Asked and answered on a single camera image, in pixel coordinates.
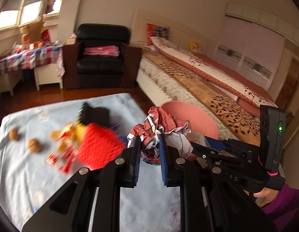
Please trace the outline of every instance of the snack package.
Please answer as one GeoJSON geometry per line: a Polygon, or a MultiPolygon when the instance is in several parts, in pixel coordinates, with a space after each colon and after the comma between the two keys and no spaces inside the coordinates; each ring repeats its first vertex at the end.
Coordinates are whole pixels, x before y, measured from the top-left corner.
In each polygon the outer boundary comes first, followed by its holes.
{"type": "Polygon", "coordinates": [[[75,160],[79,146],[75,138],[75,129],[72,123],[69,123],[62,129],[59,140],[52,153],[46,159],[46,162],[56,167],[59,171],[68,173],[72,162],[75,160]]]}
{"type": "Polygon", "coordinates": [[[42,33],[41,33],[41,38],[43,40],[43,42],[45,43],[49,43],[51,41],[51,38],[49,36],[49,32],[48,29],[45,29],[42,33]]]}

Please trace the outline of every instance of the purple sleeve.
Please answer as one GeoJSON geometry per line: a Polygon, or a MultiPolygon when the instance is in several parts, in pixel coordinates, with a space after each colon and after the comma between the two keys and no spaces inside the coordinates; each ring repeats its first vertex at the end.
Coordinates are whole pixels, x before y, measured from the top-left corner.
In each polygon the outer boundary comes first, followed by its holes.
{"type": "Polygon", "coordinates": [[[261,208],[281,231],[292,219],[299,208],[299,190],[287,184],[278,193],[274,201],[261,208]]]}

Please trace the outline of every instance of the walnut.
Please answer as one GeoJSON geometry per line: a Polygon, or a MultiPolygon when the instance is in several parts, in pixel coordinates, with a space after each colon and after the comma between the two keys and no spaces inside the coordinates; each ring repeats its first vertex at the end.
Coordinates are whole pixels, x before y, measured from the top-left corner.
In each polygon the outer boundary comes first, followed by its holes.
{"type": "Polygon", "coordinates": [[[29,152],[31,152],[31,153],[38,153],[38,152],[40,152],[40,150],[42,148],[40,143],[35,138],[29,139],[27,142],[27,146],[28,146],[29,152]]]}
{"type": "Polygon", "coordinates": [[[18,140],[19,139],[19,136],[17,134],[17,129],[16,128],[12,128],[10,130],[9,138],[10,138],[10,140],[18,140]]]}

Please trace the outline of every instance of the pink strap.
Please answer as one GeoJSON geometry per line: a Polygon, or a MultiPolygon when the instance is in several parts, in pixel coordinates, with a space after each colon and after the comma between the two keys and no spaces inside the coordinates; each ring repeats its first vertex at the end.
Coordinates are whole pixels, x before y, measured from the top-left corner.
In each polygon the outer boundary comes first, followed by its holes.
{"type": "MultiPolygon", "coordinates": [[[[263,166],[263,164],[262,164],[262,162],[260,160],[259,155],[258,155],[258,161],[259,161],[260,165],[263,166]]],[[[275,176],[275,175],[278,175],[278,171],[276,173],[270,173],[270,172],[267,171],[267,174],[270,175],[270,176],[275,176]]]]}

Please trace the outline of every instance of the window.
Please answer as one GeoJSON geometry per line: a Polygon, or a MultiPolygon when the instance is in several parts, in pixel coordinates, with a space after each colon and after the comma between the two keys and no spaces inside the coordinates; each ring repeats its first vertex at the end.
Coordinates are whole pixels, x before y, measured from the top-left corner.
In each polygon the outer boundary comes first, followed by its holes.
{"type": "Polygon", "coordinates": [[[13,26],[17,21],[18,10],[2,11],[0,13],[0,28],[13,26]]]}
{"type": "MultiPolygon", "coordinates": [[[[7,0],[0,13],[0,28],[17,26],[34,21],[39,13],[41,0],[7,0]]],[[[53,9],[48,15],[60,12],[62,0],[55,0],[53,9]]]]}
{"type": "Polygon", "coordinates": [[[17,23],[17,16],[22,0],[7,0],[0,12],[0,28],[14,26],[17,23]]]}
{"type": "MultiPolygon", "coordinates": [[[[62,0],[55,0],[54,7],[53,7],[54,11],[48,13],[48,15],[59,13],[61,3],[62,0]]],[[[40,4],[41,1],[28,4],[24,7],[22,17],[21,17],[21,24],[31,22],[38,17],[40,4]]]]}

